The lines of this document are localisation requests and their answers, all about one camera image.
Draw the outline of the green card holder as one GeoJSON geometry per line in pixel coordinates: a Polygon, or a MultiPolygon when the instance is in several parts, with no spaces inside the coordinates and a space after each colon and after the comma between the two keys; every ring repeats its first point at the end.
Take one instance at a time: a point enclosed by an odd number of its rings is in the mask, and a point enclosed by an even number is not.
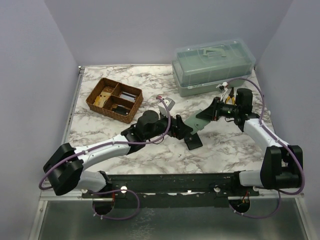
{"type": "Polygon", "coordinates": [[[207,126],[211,121],[210,120],[204,120],[200,118],[196,118],[196,115],[202,112],[202,109],[197,110],[194,112],[190,117],[188,117],[184,124],[192,128],[191,135],[196,134],[198,131],[201,131],[207,126]]]}

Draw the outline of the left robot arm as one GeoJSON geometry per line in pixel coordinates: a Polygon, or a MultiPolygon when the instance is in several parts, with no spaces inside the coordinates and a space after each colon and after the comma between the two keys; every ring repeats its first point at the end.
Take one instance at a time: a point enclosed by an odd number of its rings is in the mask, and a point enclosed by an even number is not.
{"type": "Polygon", "coordinates": [[[62,144],[43,166],[45,178],[57,196],[86,188],[104,198],[110,194],[110,181],[102,171],[88,172],[89,167],[135,153],[146,144],[157,142],[156,137],[162,139],[168,135],[181,140],[192,131],[180,115],[172,117],[147,110],[135,124],[111,139],[83,147],[62,144]]]}

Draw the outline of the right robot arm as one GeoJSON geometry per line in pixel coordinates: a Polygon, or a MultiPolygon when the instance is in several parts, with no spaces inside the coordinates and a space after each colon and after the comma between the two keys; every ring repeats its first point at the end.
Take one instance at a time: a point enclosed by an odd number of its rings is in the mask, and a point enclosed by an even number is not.
{"type": "Polygon", "coordinates": [[[264,152],[259,170],[240,171],[238,179],[230,183],[230,191],[234,195],[243,195],[248,187],[268,190],[302,187],[302,149],[279,139],[253,112],[253,93],[250,89],[239,88],[234,104],[215,97],[209,107],[196,115],[197,119],[205,121],[218,121],[221,117],[232,118],[234,124],[264,152]]]}

